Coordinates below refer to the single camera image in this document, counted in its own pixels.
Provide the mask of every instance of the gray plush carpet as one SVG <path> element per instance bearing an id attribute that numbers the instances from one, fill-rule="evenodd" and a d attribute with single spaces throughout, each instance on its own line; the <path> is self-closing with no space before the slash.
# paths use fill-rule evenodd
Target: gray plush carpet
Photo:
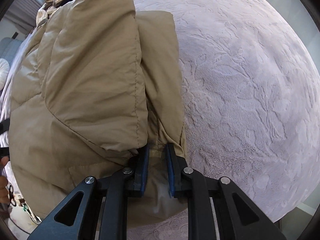
<path id="1" fill-rule="evenodd" d="M 174 15 L 190 166 L 229 176 L 276 221 L 320 179 L 320 77 L 265 0 L 134 0 Z M 187 212 L 129 239 L 187 239 Z"/>

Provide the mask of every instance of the white cushion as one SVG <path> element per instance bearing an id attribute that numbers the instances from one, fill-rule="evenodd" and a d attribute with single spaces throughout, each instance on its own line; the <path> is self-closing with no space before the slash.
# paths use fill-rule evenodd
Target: white cushion
<path id="1" fill-rule="evenodd" d="M 7 77 L 9 74 L 9 70 L 9 63 L 4 58 L 0 58 L 0 90 L 4 88 L 5 82 L 7 81 Z"/>

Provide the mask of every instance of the metal screw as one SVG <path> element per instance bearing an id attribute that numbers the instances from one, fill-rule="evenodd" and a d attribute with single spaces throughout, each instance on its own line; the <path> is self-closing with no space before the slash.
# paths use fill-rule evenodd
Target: metal screw
<path id="1" fill-rule="evenodd" d="M 222 184 L 229 184 L 230 183 L 230 179 L 228 177 L 222 177 L 221 178 L 221 183 Z"/>
<path id="2" fill-rule="evenodd" d="M 84 181 L 86 184 L 91 184 L 94 182 L 94 177 L 86 177 Z"/>
<path id="3" fill-rule="evenodd" d="M 183 171 L 184 171 L 184 173 L 186 173 L 186 174 L 191 174 L 191 173 L 193 173 L 193 168 L 185 167 L 185 168 L 183 169 Z"/>
<path id="4" fill-rule="evenodd" d="M 130 174 L 131 172 L 132 172 L 132 169 L 131 168 L 124 168 L 123 170 L 122 170 L 122 172 L 124 173 L 124 174 Z"/>

